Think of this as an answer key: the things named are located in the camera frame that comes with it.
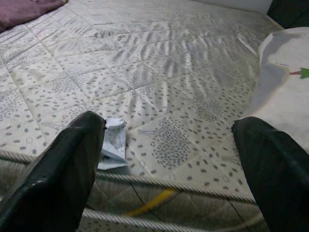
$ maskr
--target yellow strap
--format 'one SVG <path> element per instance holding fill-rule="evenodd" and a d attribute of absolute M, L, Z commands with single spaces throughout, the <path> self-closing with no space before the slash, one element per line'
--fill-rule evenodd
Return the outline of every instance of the yellow strap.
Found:
<path fill-rule="evenodd" d="M 149 209 L 154 208 L 155 206 L 159 205 L 163 201 L 165 201 L 167 198 L 169 198 L 173 193 L 176 191 L 172 188 L 164 190 L 159 195 L 157 195 L 155 198 L 150 200 L 148 203 L 144 204 L 142 207 L 138 209 L 134 209 L 128 213 L 126 213 L 126 216 L 134 217 L 136 215 L 142 214 L 145 211 L 148 211 Z"/>

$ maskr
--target wall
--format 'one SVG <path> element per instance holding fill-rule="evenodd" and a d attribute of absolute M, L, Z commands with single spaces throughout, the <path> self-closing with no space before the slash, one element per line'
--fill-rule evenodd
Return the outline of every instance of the wall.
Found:
<path fill-rule="evenodd" d="M 266 15 L 272 0 L 195 0 L 218 6 L 249 10 Z"/>

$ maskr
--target white patterned mattress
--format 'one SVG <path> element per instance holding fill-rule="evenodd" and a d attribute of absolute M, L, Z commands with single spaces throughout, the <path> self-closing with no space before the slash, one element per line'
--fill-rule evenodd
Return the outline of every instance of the white patterned mattress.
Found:
<path fill-rule="evenodd" d="M 127 122 L 127 168 L 114 173 L 252 199 L 230 126 L 275 30 L 188 0 L 70 0 L 0 34 L 0 149 L 38 156 L 92 110 Z"/>

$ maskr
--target green leaf print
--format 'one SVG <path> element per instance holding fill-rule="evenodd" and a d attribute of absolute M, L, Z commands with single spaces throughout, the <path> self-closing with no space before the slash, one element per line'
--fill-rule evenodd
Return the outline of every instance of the green leaf print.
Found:
<path fill-rule="evenodd" d="M 309 69 L 301 68 L 301 76 L 300 79 L 309 78 Z"/>

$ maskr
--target mattress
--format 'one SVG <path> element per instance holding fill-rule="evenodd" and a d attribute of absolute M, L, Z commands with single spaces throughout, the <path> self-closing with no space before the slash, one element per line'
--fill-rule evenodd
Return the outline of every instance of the mattress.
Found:
<path fill-rule="evenodd" d="M 246 230 L 248 208 L 262 220 L 257 207 L 239 203 L 246 211 L 239 216 L 231 201 L 213 197 L 254 201 L 230 127 L 250 103 L 258 47 L 276 30 L 260 14 L 188 0 L 71 0 L 0 34 L 0 149 L 37 157 L 86 110 L 122 117 L 127 167 L 105 177 L 165 181 L 179 190 L 136 183 L 141 200 L 130 183 L 98 179 L 90 207 L 127 214 L 170 191 L 155 206 L 183 204 L 170 204 L 178 210 L 163 210 L 163 221 L 182 223 L 177 217 L 187 205 L 204 229 Z M 220 213 L 204 212 L 209 204 Z"/>

